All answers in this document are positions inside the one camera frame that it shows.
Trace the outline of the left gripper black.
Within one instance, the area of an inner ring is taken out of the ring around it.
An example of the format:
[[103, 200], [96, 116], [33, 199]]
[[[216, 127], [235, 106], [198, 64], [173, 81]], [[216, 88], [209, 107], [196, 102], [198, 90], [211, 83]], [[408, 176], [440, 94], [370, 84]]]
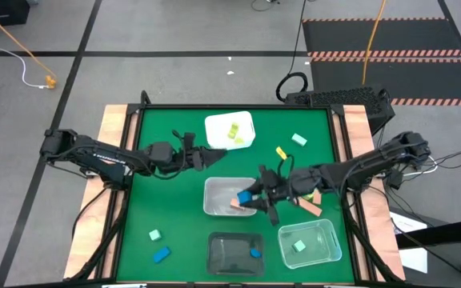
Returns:
[[179, 150], [176, 154], [178, 170], [203, 170], [226, 156], [226, 149], [208, 149], [196, 146], [188, 150]]

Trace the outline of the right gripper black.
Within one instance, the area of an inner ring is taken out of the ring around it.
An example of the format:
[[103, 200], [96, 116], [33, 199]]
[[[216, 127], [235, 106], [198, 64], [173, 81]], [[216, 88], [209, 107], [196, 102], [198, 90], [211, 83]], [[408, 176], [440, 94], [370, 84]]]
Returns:
[[279, 224], [279, 215], [275, 205], [281, 201], [288, 201], [297, 205], [297, 198], [287, 178], [284, 178], [265, 166], [259, 167], [260, 178], [247, 187], [250, 193], [262, 193], [261, 199], [241, 202], [240, 206], [254, 210], [264, 211], [272, 226]]

